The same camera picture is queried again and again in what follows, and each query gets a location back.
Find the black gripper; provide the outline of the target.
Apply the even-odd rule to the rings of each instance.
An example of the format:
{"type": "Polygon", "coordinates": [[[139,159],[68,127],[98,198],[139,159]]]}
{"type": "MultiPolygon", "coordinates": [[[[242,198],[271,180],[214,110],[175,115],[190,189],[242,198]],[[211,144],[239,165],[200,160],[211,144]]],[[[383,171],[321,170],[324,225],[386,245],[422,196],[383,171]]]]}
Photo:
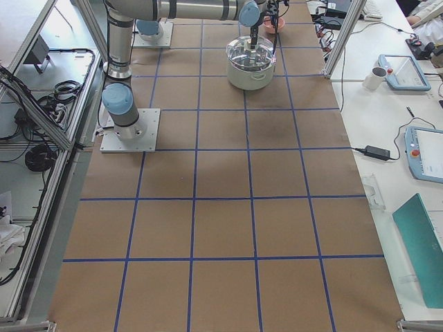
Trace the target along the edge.
{"type": "Polygon", "coordinates": [[[250,49],[255,49],[257,46],[258,30],[259,22],[257,21],[253,26],[250,27],[250,49]]]}
{"type": "Polygon", "coordinates": [[[289,9],[287,0],[267,0],[265,13],[267,16],[283,16],[289,9]]]}

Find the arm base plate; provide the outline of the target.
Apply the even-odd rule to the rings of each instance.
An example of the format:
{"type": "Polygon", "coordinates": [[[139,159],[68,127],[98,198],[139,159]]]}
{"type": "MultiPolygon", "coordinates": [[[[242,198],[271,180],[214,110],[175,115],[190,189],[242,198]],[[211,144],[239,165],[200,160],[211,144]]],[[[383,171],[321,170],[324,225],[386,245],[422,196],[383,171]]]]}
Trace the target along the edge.
{"type": "Polygon", "coordinates": [[[144,21],[135,23],[135,48],[169,48],[174,24],[170,21],[144,21]]]}
{"type": "Polygon", "coordinates": [[[115,126],[108,116],[102,136],[100,151],[103,153],[154,152],[161,117],[160,109],[138,109],[139,118],[130,127],[115,126]]]}

